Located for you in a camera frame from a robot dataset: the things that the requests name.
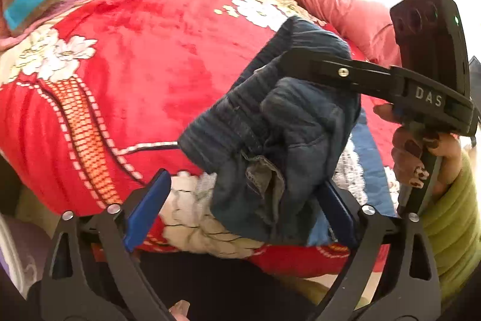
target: floral blanket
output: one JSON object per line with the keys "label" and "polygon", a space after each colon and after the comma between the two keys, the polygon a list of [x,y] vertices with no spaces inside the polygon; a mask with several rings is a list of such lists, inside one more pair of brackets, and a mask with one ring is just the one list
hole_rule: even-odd
{"label": "floral blanket", "polygon": [[[212,178],[177,149],[184,128],[292,15],[336,32],[292,0],[92,0],[1,54],[0,149],[57,213],[98,213],[169,170],[172,191],[146,250],[248,258],[300,277],[338,273],[349,254],[341,244],[270,246],[227,232],[209,211]],[[336,181],[388,213],[369,116],[353,130]]]}

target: blue gripper pad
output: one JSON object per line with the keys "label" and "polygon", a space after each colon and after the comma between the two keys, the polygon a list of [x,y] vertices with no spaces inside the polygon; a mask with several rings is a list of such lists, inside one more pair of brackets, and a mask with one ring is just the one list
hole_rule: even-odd
{"label": "blue gripper pad", "polygon": [[127,232],[124,236],[125,248],[132,252],[141,245],[152,227],[155,218],[170,193],[170,174],[159,171],[146,186],[147,193],[127,217]]}
{"label": "blue gripper pad", "polygon": [[349,249],[357,248],[359,239],[357,237],[358,217],[356,210],[360,206],[355,198],[348,191],[339,189],[332,180],[325,181],[316,189],[315,193],[339,243]]}

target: device handle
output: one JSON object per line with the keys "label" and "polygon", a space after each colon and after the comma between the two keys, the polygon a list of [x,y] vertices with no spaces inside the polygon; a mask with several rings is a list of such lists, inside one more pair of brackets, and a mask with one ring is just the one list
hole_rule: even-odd
{"label": "device handle", "polygon": [[425,170],[430,173],[430,176],[424,181],[420,180],[424,184],[421,189],[405,185],[401,186],[399,206],[397,208],[399,215],[402,216],[410,212],[420,215],[424,211],[431,200],[432,190],[437,182],[442,160],[442,157],[431,154],[427,148],[424,147],[421,161],[424,164]]}

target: finger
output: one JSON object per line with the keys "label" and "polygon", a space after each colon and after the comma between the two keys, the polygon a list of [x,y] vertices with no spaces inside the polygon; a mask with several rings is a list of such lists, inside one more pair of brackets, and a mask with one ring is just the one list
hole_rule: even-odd
{"label": "finger", "polygon": [[413,134],[405,127],[399,127],[393,135],[393,146],[406,150],[415,157],[419,158],[422,154],[422,146],[417,142]]}
{"label": "finger", "polygon": [[429,134],[423,138],[427,150],[436,156],[444,157],[439,171],[438,181],[443,185],[454,182],[461,171],[461,146],[450,134]]}
{"label": "finger", "polygon": [[438,157],[458,158],[461,155],[458,140],[450,134],[427,133],[423,136],[423,143],[431,154]]}
{"label": "finger", "polygon": [[396,122],[401,124],[401,119],[394,114],[392,104],[376,105],[373,112],[377,114],[381,119],[387,122]]}
{"label": "finger", "polygon": [[176,319],[183,321],[187,319],[187,313],[190,306],[191,304],[189,302],[181,299],[174,306],[172,306],[169,311],[176,317]]}
{"label": "finger", "polygon": [[173,316],[177,321],[188,321],[188,318],[182,314],[173,314]]}
{"label": "finger", "polygon": [[399,165],[394,165],[393,168],[396,179],[404,185],[409,185],[415,188],[422,188],[424,186],[423,182],[420,181],[419,177],[416,177],[410,170],[404,170]]}
{"label": "finger", "polygon": [[427,179],[430,173],[424,170],[424,164],[418,158],[408,153],[404,149],[394,147],[391,150],[391,156],[394,163],[398,165],[403,171],[409,173],[411,178]]}

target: fingernail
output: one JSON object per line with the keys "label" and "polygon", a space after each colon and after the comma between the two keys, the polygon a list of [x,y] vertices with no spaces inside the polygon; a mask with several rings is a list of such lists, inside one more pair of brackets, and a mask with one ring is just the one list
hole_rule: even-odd
{"label": "fingernail", "polygon": [[437,149],[439,147],[439,141],[438,140],[431,140],[431,139],[423,139],[424,145],[428,149]]}
{"label": "fingernail", "polygon": [[414,169],[414,176],[419,178],[420,180],[426,180],[429,177],[429,172],[423,167],[418,166]]}
{"label": "fingernail", "polygon": [[439,147],[439,134],[434,131],[427,131],[423,135],[424,145],[429,149],[437,149]]}
{"label": "fingernail", "polygon": [[410,180],[409,184],[414,188],[422,188],[424,186],[424,184],[421,181],[419,181],[415,178],[412,178]]}
{"label": "fingernail", "polygon": [[422,148],[420,148],[419,145],[418,145],[415,141],[413,141],[413,140],[411,140],[411,139],[409,139],[409,140],[404,144],[404,149],[405,149],[408,153],[414,155],[414,156],[417,157],[417,158],[419,158],[419,157],[421,156],[421,154],[422,154]]}

